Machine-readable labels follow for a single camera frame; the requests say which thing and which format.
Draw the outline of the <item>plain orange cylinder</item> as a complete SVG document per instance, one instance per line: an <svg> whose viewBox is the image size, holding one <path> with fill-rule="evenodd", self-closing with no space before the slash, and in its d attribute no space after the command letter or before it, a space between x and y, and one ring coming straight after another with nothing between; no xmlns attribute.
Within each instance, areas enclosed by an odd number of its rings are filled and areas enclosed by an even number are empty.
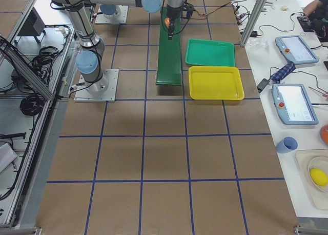
<svg viewBox="0 0 328 235"><path fill-rule="evenodd" d="M166 17L166 18L164 19L164 24L165 24L165 26L166 26L167 28L169 28L169 26L170 26L170 19L169 19L168 17Z"/></svg>

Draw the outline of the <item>green plastic tray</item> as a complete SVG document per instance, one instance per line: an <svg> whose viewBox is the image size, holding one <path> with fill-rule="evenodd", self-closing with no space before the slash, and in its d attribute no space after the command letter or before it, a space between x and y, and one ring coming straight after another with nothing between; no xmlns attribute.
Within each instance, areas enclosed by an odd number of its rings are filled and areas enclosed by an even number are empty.
<svg viewBox="0 0 328 235"><path fill-rule="evenodd" d="M235 48L230 42L191 38L185 62L198 66L235 66Z"/></svg>

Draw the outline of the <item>green conveyor belt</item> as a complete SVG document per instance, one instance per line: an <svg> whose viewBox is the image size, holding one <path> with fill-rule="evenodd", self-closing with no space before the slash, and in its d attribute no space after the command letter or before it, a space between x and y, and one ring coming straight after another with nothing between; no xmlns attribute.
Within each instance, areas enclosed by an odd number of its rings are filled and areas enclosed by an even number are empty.
<svg viewBox="0 0 328 235"><path fill-rule="evenodd" d="M180 19L176 20L175 35L172 40L168 39L165 23L160 26L156 85L181 85L181 40L180 34L177 34L179 31Z"/></svg>

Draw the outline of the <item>yellow plastic tray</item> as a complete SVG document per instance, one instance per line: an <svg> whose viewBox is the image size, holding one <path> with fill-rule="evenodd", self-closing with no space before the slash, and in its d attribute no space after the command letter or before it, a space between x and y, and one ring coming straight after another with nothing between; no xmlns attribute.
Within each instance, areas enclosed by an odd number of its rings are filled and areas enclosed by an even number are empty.
<svg viewBox="0 0 328 235"><path fill-rule="evenodd" d="M189 68L189 93L194 100L243 100L239 69L229 66L192 66Z"/></svg>

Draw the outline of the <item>black power adapter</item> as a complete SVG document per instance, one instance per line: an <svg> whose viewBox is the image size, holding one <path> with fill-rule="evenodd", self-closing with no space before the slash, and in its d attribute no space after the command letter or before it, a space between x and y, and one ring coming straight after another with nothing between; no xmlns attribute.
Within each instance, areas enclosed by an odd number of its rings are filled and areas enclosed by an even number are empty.
<svg viewBox="0 0 328 235"><path fill-rule="evenodd" d="M261 93L265 88L266 86L269 84L269 80L267 79L262 79L260 81L260 83L257 85L257 90L258 90L258 93Z"/></svg>

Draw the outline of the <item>upper teach pendant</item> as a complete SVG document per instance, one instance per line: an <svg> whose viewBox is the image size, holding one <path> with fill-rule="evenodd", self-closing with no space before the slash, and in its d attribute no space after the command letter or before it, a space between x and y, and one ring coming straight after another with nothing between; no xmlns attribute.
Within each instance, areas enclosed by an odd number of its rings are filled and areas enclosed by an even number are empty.
<svg viewBox="0 0 328 235"><path fill-rule="evenodd" d="M300 35L276 37L275 44L284 58L295 65L319 62L319 57Z"/></svg>

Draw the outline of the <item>teach pendant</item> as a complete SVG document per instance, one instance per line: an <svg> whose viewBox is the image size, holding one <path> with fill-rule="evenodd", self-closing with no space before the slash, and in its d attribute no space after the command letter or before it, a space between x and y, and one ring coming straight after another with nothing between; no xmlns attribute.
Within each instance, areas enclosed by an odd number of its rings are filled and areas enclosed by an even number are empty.
<svg viewBox="0 0 328 235"><path fill-rule="evenodd" d="M317 125L312 103L302 84L273 84L272 97L278 116L286 125Z"/></svg>
<svg viewBox="0 0 328 235"><path fill-rule="evenodd" d="M300 35L276 37L275 44L284 58L295 65L319 62L319 57Z"/></svg>

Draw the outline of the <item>blue plaid cloth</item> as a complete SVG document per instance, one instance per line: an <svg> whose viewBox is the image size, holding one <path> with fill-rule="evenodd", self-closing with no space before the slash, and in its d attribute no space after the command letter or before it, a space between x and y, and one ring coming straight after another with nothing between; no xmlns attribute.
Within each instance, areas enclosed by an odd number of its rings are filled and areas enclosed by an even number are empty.
<svg viewBox="0 0 328 235"><path fill-rule="evenodd" d="M279 69L277 72L271 75L270 80L274 83L280 83L282 79L287 77L296 69L294 62L288 62L285 66Z"/></svg>

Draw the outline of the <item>lower teach pendant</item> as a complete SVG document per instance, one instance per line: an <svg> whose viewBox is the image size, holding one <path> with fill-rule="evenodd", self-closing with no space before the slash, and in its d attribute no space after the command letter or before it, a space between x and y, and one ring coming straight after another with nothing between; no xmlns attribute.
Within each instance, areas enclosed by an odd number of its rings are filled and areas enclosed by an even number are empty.
<svg viewBox="0 0 328 235"><path fill-rule="evenodd" d="M272 97L278 116L286 125L317 125L312 103L302 84L273 84Z"/></svg>

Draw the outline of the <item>blue plastic cup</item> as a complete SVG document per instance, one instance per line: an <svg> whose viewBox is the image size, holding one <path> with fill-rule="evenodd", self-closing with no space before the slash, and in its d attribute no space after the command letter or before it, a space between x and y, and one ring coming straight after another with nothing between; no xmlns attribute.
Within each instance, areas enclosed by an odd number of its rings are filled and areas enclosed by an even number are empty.
<svg viewBox="0 0 328 235"><path fill-rule="evenodd" d="M291 136L284 137L276 145L276 150L278 153L289 153L291 151L296 150L297 148L298 148L298 143Z"/></svg>

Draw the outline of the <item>orange round object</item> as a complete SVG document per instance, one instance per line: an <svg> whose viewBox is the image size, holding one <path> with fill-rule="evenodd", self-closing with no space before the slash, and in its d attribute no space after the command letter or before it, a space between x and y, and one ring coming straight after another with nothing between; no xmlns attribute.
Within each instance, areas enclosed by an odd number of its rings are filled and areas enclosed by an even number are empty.
<svg viewBox="0 0 328 235"><path fill-rule="evenodd" d="M328 145L328 124L322 126L319 131L321 140Z"/></svg>

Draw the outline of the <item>beige tray with bowl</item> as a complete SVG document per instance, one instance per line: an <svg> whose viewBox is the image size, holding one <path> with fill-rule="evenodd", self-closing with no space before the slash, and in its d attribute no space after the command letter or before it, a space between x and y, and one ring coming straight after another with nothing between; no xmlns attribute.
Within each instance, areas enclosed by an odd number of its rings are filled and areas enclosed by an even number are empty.
<svg viewBox="0 0 328 235"><path fill-rule="evenodd" d="M327 149L298 150L295 158L313 205L327 211Z"/></svg>

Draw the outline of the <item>yellow lemon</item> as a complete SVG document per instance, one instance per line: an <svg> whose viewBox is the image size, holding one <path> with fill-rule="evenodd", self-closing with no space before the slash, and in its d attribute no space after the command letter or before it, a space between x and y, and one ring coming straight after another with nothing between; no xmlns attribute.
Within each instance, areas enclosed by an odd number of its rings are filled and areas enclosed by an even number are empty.
<svg viewBox="0 0 328 235"><path fill-rule="evenodd" d="M310 170L310 177L312 181L318 186L324 187L327 185L327 175L321 169L312 168Z"/></svg>

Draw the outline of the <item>aluminium frame post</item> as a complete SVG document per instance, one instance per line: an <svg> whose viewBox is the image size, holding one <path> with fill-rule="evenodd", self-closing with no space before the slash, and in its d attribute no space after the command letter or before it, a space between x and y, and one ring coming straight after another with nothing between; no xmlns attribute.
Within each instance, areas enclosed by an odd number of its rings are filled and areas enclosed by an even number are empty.
<svg viewBox="0 0 328 235"><path fill-rule="evenodd" d="M244 47L246 45L266 1L267 0L256 0L251 16L244 28L243 34L241 35L240 46Z"/></svg>

